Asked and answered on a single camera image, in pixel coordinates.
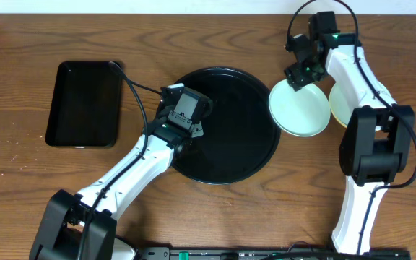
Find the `light green plate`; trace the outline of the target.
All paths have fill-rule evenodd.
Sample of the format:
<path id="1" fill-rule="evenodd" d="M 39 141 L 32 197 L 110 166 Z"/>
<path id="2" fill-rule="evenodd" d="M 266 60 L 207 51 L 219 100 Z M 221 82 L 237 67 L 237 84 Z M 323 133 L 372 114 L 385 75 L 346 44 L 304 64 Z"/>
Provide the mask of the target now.
<path id="1" fill-rule="evenodd" d="M 352 112 L 355 108 L 362 107 L 364 105 L 373 106 L 374 108 L 381 108 L 382 103 L 373 95 L 370 89 L 360 91 L 358 93 L 359 101 L 348 101 L 345 96 L 345 91 L 339 85 L 335 83 L 329 94 L 329 105 L 333 117 L 343 127 L 347 128 L 350 121 Z"/>
<path id="2" fill-rule="evenodd" d="M 295 91 L 286 79 L 272 88 L 269 112 L 281 130 L 297 137 L 320 134 L 331 118 L 329 101 L 319 87 L 307 84 Z"/>

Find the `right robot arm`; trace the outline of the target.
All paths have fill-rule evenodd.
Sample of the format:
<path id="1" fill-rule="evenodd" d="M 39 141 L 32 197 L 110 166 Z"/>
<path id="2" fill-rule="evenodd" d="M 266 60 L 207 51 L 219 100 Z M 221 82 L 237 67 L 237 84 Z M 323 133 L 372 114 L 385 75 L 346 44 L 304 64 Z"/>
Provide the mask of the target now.
<path id="1" fill-rule="evenodd" d="M 340 253 L 368 254 L 381 200 L 416 149 L 414 111 L 377 80 L 355 33 L 311 30 L 288 36 L 285 47 L 296 62 L 272 89 L 272 118 L 298 137 L 321 133 L 331 118 L 343 125 L 339 164 L 346 186 L 331 241 Z"/>

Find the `yellow plate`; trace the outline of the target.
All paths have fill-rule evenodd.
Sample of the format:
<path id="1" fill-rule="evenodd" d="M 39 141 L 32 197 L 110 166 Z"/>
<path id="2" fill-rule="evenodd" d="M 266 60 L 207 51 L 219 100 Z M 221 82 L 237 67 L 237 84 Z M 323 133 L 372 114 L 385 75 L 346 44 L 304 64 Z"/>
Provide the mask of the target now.
<path id="1" fill-rule="evenodd" d="M 332 98 L 329 104 L 333 117 L 341 126 L 347 128 L 351 113 L 346 102 L 339 98 Z"/>

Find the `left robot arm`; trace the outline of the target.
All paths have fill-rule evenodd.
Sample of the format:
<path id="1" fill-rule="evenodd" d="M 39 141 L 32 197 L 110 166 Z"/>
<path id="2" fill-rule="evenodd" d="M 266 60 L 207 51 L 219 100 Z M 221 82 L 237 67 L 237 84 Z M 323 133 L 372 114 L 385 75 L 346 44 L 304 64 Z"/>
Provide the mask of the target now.
<path id="1" fill-rule="evenodd" d="M 162 109 L 131 151 L 103 177 L 76 194 L 59 190 L 49 200 L 30 259 L 135 259 L 137 251 L 116 237 L 128 206 L 176 155 L 203 134 L 213 109 L 206 95 L 174 84 L 161 93 Z"/>

